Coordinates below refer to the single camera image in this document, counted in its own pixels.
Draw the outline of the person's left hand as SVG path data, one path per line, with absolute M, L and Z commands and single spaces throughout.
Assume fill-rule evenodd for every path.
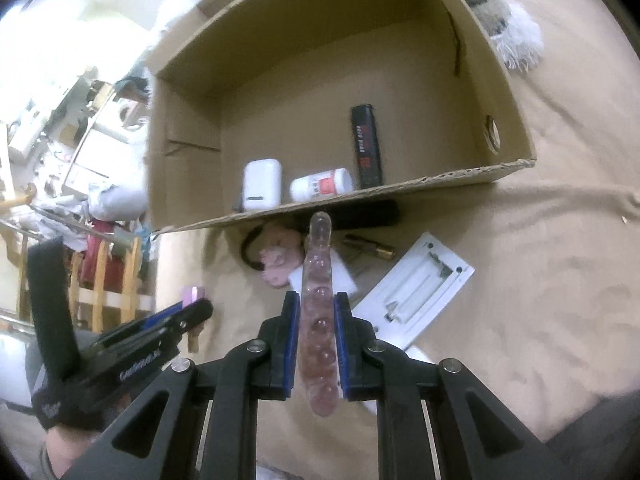
M 102 432 L 58 425 L 46 430 L 33 479 L 61 479 Z

